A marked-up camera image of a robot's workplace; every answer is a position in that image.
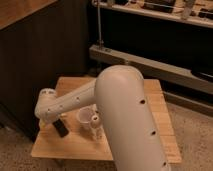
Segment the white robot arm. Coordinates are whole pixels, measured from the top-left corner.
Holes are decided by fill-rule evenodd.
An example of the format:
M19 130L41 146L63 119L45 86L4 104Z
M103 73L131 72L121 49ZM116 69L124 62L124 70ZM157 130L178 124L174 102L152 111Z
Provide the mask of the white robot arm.
M144 91L144 77L133 66L108 67L63 96L44 88L34 113L49 124L64 112L92 104L98 109L117 171L171 171Z

